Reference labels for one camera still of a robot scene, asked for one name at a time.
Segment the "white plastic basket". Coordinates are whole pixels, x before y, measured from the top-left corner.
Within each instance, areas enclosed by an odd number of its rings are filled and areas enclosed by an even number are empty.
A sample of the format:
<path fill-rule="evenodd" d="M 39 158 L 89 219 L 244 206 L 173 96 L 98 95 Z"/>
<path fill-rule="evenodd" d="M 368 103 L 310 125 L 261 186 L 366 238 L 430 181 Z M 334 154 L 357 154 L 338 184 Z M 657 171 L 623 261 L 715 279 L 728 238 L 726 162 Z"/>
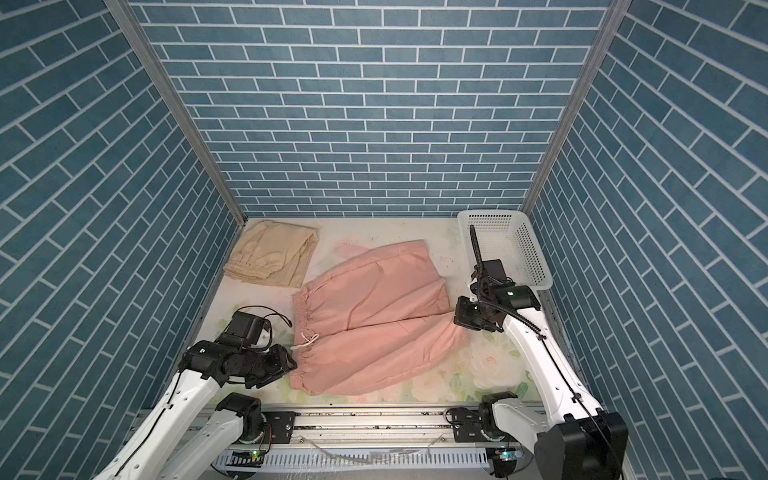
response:
<path fill-rule="evenodd" d="M 467 265 L 476 261 L 470 240 L 475 233 L 483 260 L 499 259 L 508 277 L 534 290 L 548 290 L 553 278 L 528 216 L 513 210 L 467 210 L 457 215 Z"/>

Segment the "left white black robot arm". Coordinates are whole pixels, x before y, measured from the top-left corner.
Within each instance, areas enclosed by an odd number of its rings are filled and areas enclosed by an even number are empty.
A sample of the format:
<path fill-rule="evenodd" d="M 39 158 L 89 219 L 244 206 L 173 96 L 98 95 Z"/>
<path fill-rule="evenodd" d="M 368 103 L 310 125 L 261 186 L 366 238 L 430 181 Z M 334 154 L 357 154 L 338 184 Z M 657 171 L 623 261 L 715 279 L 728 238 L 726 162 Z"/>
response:
<path fill-rule="evenodd" d="M 182 357 L 169 388 L 137 431 L 96 475 L 98 479 L 196 479 L 236 442 L 261 444 L 271 428 L 258 398 L 232 392 L 202 430 L 180 441 L 200 412 L 231 378 L 262 388 L 297 368 L 282 345 L 266 350 L 234 341 L 200 341 Z"/>

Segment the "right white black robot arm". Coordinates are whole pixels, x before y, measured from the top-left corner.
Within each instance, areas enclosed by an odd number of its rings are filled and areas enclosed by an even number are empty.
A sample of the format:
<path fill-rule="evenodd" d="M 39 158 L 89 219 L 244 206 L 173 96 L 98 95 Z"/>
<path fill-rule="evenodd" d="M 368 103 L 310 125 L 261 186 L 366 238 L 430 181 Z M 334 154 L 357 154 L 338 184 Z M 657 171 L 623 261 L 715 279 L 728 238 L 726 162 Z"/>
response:
<path fill-rule="evenodd" d="M 531 452 L 543 479 L 623 479 L 628 427 L 607 411 L 575 373 L 533 291 L 503 287 L 457 300 L 454 323 L 503 333 L 518 347 L 540 394 L 539 413 L 511 394 L 481 402 L 489 437 L 508 435 Z"/>

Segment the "beige shorts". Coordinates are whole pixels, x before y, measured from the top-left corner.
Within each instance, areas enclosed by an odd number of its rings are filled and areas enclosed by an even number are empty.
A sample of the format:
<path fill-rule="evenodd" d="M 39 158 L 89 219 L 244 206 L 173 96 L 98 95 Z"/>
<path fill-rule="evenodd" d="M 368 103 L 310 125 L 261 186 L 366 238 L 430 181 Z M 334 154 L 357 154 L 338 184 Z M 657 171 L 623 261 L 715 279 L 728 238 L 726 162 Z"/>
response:
<path fill-rule="evenodd" d="M 245 283 L 300 288 L 318 242 L 314 228 L 260 221 L 243 230 L 223 270 Z"/>

